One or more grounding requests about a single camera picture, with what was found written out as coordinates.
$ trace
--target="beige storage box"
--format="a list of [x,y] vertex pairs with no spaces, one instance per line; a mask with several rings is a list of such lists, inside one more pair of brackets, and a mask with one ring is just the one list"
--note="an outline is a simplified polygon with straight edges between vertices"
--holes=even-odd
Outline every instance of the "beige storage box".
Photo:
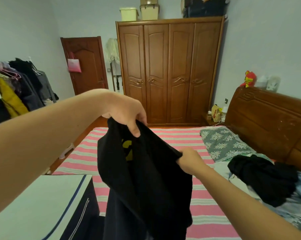
[[157,20],[159,14],[159,5],[141,5],[142,20]]
[[122,15],[122,21],[136,21],[138,18],[137,8],[134,7],[122,7],[120,8]]
[[141,0],[141,5],[158,4],[158,0]]

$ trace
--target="wardrobe door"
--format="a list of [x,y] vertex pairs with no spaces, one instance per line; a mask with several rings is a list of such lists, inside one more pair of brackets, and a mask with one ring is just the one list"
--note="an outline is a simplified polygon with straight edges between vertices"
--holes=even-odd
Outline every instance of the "wardrobe door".
[[146,109],[143,26],[118,27],[125,95]]
[[167,122],[185,123],[195,24],[169,25]]
[[147,122],[167,123],[168,24],[145,25]]
[[221,23],[196,23],[187,106],[187,122],[200,123],[209,110]]

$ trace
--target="plastic storage box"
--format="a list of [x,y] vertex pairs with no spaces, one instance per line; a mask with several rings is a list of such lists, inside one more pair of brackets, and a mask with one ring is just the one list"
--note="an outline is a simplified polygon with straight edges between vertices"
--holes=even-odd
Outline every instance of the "plastic storage box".
[[142,20],[157,20],[159,14],[159,5],[141,5]]
[[120,8],[122,15],[122,21],[136,21],[138,17],[137,8],[134,7],[122,7]]

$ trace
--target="pink striped bed sheet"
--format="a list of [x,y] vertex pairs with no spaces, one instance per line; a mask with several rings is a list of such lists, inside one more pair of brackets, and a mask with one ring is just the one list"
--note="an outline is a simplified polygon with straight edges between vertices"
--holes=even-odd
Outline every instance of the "pink striped bed sheet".
[[[152,129],[161,139],[176,149],[196,149],[206,164],[213,167],[214,161],[206,150],[200,128]],[[78,145],[69,157],[53,173],[91,174],[101,215],[105,215],[109,188],[103,183],[97,170],[97,141],[108,128],[97,127]],[[193,177],[193,192],[190,204],[193,224],[187,229],[187,240],[239,240],[235,229],[213,200],[201,182]]]

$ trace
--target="yellow jacket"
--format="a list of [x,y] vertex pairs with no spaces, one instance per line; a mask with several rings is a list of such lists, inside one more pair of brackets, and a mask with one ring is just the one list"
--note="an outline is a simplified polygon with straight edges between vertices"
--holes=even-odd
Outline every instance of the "yellow jacket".
[[0,78],[0,93],[12,118],[28,113],[26,106],[2,78]]

